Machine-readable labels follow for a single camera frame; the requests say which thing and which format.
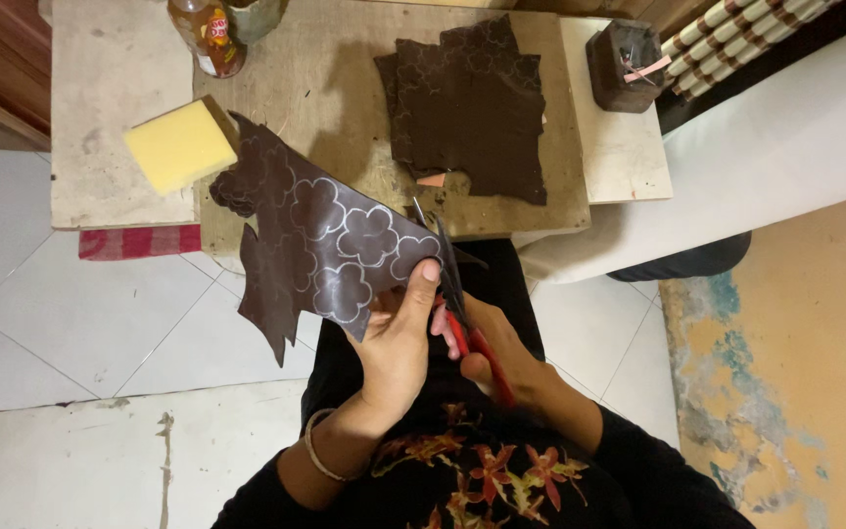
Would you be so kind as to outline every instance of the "wrist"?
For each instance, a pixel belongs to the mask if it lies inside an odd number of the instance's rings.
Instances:
[[[382,438],[404,412],[391,406],[383,406],[365,394],[365,390],[358,390],[350,399],[338,408],[340,421],[354,433],[368,438]]]
[[[538,361],[537,372],[531,378],[529,387],[524,392],[523,405],[534,415],[545,419],[552,406],[563,398],[565,392],[572,391],[552,365]]]

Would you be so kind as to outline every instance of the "scissors blade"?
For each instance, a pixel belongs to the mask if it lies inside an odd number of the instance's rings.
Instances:
[[[452,243],[449,241],[449,234],[439,215],[436,216],[436,227],[439,229],[440,244],[446,248],[446,262],[443,265],[444,282],[448,283],[443,285],[446,307],[453,312],[467,332],[470,328],[468,318],[465,317],[465,299],[463,297],[463,282],[459,277],[459,264],[456,263],[456,254],[453,251]]]
[[[414,214],[417,216],[417,222],[420,223],[420,226],[429,230],[429,226],[426,224],[426,217],[423,215],[423,208],[420,207],[417,197],[414,197]]]

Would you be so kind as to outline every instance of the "plastic bottle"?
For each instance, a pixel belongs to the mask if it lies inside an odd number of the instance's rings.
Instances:
[[[168,16],[205,73],[225,79],[241,70],[246,49],[230,40],[221,0],[168,0]]]

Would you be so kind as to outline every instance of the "brown leather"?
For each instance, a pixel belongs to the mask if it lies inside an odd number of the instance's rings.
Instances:
[[[377,200],[338,182],[265,125],[240,124],[239,164],[222,172],[211,197],[240,216],[246,289],[238,312],[266,336],[283,364],[300,311],[324,316],[359,342],[375,294],[407,284],[426,257],[441,262],[433,234]]]

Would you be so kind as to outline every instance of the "red scissors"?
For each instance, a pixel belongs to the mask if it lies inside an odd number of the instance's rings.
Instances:
[[[429,229],[426,218],[423,216],[423,210],[416,198],[414,198],[414,206],[417,220],[424,228]],[[456,262],[455,251],[453,251],[452,243],[449,241],[446,226],[443,225],[439,216],[436,216],[436,226],[439,229],[436,236],[439,239],[444,256],[443,269],[440,271],[442,297],[446,301],[446,318],[449,328],[452,330],[452,335],[459,345],[459,352],[463,358],[468,356],[470,352],[485,356],[492,368],[492,379],[499,393],[498,402],[506,408],[513,408],[514,391],[511,390],[511,383],[505,377],[505,371],[501,367],[498,355],[494,353],[494,349],[489,345],[482,331],[473,327],[465,315],[465,297],[463,295],[463,283],[459,277],[459,265]]]

